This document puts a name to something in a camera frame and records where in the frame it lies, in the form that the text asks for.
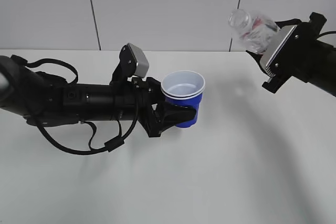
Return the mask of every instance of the white table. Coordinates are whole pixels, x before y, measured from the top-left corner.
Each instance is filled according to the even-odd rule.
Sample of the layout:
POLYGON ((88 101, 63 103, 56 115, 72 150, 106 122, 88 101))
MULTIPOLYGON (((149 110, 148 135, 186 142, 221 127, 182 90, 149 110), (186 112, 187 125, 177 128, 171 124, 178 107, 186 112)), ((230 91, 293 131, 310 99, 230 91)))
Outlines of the white table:
MULTIPOLYGON (((74 65, 107 84, 119 52, 1 50, 74 65)), ((206 79, 198 123, 148 138, 138 124, 112 153, 74 156, 0 111, 0 223, 336 223, 336 98, 291 79, 274 95, 245 53, 147 52, 148 76, 206 79)), ((71 80, 61 67, 41 68, 71 80)), ((99 122, 95 146, 116 135, 99 122)), ((48 130, 86 150, 84 125, 48 130)))

